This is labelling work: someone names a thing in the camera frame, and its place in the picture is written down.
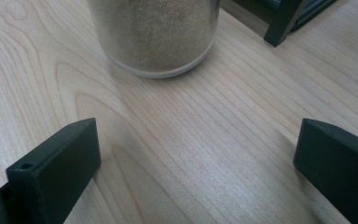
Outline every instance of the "black bracket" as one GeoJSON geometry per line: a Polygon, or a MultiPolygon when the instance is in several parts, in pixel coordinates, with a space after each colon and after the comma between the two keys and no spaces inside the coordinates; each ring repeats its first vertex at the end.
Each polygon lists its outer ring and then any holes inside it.
{"type": "Polygon", "coordinates": [[[294,164],[349,222],[358,223],[357,136],[304,119],[294,164]]]}
{"type": "Polygon", "coordinates": [[[67,125],[7,168],[0,223],[63,223],[100,165],[95,119],[67,125]]]}
{"type": "Polygon", "coordinates": [[[336,0],[233,0],[268,23],[264,40],[277,47],[336,0]]]}

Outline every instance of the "glass jar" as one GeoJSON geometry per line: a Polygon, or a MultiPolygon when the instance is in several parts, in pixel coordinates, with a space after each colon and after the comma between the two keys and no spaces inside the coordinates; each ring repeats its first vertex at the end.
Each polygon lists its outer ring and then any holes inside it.
{"type": "Polygon", "coordinates": [[[216,34],[219,0],[89,0],[103,51],[141,77],[171,77],[200,63],[216,34]]]}

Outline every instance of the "light wood tabletop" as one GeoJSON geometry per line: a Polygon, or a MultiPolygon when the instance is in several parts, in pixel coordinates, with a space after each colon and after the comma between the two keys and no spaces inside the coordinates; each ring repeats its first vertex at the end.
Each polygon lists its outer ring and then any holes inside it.
{"type": "Polygon", "coordinates": [[[277,48],[221,10],[205,61],[166,79],[110,65],[85,0],[0,0],[0,186],[87,118],[103,163],[66,223],[346,223],[292,161],[303,118],[358,135],[358,0],[277,48]]]}

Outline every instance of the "wood grain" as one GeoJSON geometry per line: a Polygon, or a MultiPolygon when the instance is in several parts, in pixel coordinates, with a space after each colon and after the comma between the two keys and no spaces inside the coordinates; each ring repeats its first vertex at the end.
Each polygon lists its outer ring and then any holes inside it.
{"type": "Polygon", "coordinates": [[[303,118],[358,135],[358,0],[276,49],[221,10],[206,60],[162,80],[109,64],[85,0],[0,0],[0,186],[91,117],[103,165],[66,223],[345,223],[292,159],[303,118]]]}

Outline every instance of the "jar of sand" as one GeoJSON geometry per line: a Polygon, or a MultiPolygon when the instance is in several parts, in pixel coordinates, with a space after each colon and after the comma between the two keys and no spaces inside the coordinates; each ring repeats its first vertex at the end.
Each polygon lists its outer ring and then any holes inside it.
{"type": "Polygon", "coordinates": [[[219,0],[89,0],[100,44],[116,65],[141,77],[171,77],[211,48],[219,0]]]}

